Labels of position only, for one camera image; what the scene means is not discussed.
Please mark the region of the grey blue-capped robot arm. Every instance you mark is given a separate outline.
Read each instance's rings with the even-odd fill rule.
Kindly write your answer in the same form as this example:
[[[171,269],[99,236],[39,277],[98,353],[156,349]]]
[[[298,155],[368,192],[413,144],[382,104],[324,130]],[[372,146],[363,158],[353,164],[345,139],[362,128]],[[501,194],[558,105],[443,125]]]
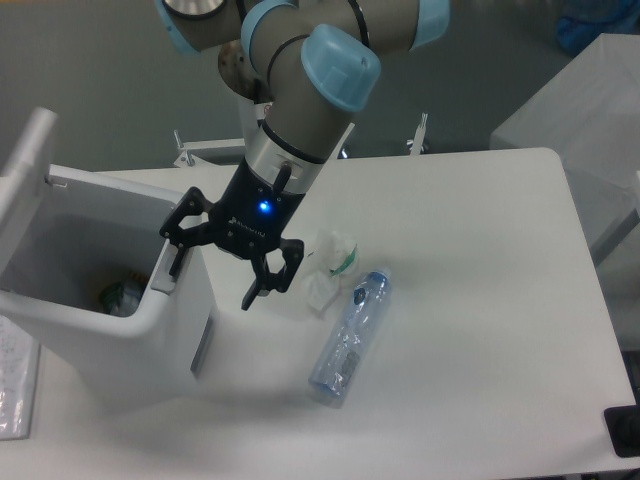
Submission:
[[[441,37],[446,1],[160,1],[176,48],[236,40],[273,102],[217,201],[190,188],[161,226],[180,254],[213,244],[251,263],[242,304],[285,292],[304,244],[283,231],[380,76],[383,55]]]

